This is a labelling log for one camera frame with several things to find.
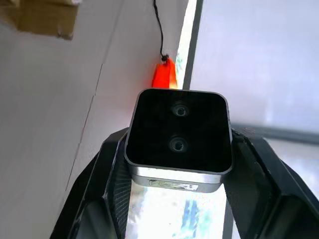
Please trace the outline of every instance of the black cable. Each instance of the black cable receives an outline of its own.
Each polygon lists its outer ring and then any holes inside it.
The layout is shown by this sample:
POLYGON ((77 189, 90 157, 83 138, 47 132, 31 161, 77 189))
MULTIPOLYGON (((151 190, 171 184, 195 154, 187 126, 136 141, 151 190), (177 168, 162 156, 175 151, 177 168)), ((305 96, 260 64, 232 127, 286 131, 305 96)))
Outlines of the black cable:
POLYGON ((161 36, 161 43, 160 43, 160 55, 161 55, 161 60, 166 62, 167 59, 168 59, 168 55, 163 55, 162 51, 163 51, 163 39, 164 39, 164 36, 163 36, 163 30, 161 28, 161 23, 160 23, 160 17, 159 17, 159 10, 158 10, 158 6, 156 5, 156 0, 153 1, 153 7, 154 7, 154 10, 155 10, 155 14, 156 14, 156 18, 158 20, 158 23, 159 23, 159 28, 160 28, 160 36, 161 36))

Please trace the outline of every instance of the camera lens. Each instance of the camera lens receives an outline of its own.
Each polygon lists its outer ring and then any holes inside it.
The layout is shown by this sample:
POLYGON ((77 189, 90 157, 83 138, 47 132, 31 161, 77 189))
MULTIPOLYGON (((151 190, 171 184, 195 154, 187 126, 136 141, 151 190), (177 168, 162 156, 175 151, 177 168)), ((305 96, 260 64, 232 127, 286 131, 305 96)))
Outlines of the camera lens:
POLYGON ((175 153, 182 153, 187 151, 187 141, 181 137, 174 137, 169 142, 169 148, 175 153))
POLYGON ((179 116, 179 117, 184 117, 187 116, 189 113, 189 110, 186 105, 184 105, 181 102, 177 102, 173 107, 172 111, 174 115, 179 116))

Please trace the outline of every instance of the cardboard box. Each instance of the cardboard box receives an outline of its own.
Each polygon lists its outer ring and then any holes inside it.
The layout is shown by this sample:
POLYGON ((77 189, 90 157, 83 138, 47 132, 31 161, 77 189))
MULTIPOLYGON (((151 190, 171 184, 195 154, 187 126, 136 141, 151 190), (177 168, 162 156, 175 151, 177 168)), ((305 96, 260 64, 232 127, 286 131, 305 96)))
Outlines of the cardboard box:
POLYGON ((0 0, 0 19, 20 31, 71 40, 76 5, 64 0, 0 0))

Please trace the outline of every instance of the red object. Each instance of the red object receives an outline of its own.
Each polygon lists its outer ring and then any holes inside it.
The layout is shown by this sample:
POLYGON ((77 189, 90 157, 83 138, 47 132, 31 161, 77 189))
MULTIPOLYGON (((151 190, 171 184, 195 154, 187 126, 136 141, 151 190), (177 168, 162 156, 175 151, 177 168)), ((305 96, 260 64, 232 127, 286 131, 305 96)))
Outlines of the red object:
POLYGON ((177 89, 175 64, 170 58, 156 66, 152 87, 177 89))

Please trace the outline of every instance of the sticker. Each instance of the sticker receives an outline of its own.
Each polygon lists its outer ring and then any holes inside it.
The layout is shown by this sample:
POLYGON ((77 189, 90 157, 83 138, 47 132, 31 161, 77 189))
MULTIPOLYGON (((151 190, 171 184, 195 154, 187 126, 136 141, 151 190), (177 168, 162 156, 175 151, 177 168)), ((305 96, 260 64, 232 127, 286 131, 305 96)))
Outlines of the sticker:
POLYGON ((183 190, 192 190, 196 191, 198 185, 185 184, 185 183, 172 183, 158 180, 150 180, 150 186, 161 187, 161 188, 170 188, 170 189, 183 189, 183 190))

